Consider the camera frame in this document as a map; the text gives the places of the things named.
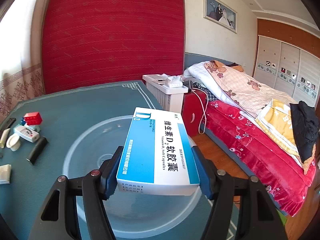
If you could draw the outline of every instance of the ceiling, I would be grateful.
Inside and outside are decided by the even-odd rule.
[[[301,0],[242,0],[258,17],[285,22],[320,37],[320,31]]]

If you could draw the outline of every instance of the blue bed frame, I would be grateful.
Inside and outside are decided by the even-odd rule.
[[[199,63],[199,62],[203,62],[203,61],[210,61],[210,60],[218,60],[221,63],[225,64],[225,65],[229,65],[232,64],[233,62],[231,61],[227,61],[224,59],[220,59],[220,58],[215,58],[215,57],[209,57],[209,56],[204,56],[204,55],[200,55],[200,54],[194,54],[194,53],[185,53],[185,57],[184,57],[184,69],[192,66],[193,64]],[[200,127],[202,130],[204,129],[204,125],[201,124]],[[215,136],[215,134],[209,130],[209,129],[205,129],[204,131],[206,133],[206,135],[215,142],[216,145],[218,145],[236,164],[238,164],[238,166],[248,175],[248,176],[252,176],[255,175],[250,169],[249,167],[244,164],[240,158],[232,151],[229,150],[229,148],[224,144],[223,141],[221,141],[217,136]],[[281,211],[280,210],[280,205],[273,199],[273,196],[271,194],[269,194],[269,196],[271,197],[273,203],[275,204],[275,206],[278,208],[278,210],[284,214],[285,216],[287,215],[286,212]]]

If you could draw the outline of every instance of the white cable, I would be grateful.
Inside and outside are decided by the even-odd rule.
[[[203,90],[201,90],[199,88],[192,88],[192,89],[200,90],[201,92],[205,93],[205,95],[206,95],[207,104],[205,105],[205,109],[204,109],[202,101],[201,101],[201,98],[198,96],[198,94],[196,92],[191,90],[199,98],[200,103],[201,103],[203,114],[202,114],[202,117],[201,117],[201,120],[200,120],[200,123],[199,123],[199,126],[198,126],[198,132],[199,132],[199,134],[204,134],[205,126],[207,125],[207,117],[205,116],[205,112],[207,111],[207,106],[208,106],[208,103],[209,103],[209,97],[208,97],[208,94],[206,92],[204,92]],[[203,117],[204,117],[204,128],[203,128],[203,133],[200,133],[200,125],[201,125]]]

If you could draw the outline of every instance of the cabinet handle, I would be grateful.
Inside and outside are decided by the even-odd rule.
[[[190,123],[192,123],[195,120],[195,113],[192,113],[192,120]]]

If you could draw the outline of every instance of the wooden floor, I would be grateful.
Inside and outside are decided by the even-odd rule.
[[[192,139],[198,145],[204,157],[212,160],[218,169],[224,169],[234,177],[244,179],[248,177],[241,168],[207,135],[197,135]],[[290,217],[289,215],[287,216],[288,220],[285,225],[285,230],[289,240],[297,240],[315,215],[319,206],[320,195],[317,193],[318,191],[314,190],[314,188],[319,184],[320,170],[317,169],[315,180],[312,186],[308,189],[307,197],[302,208],[294,217]]]

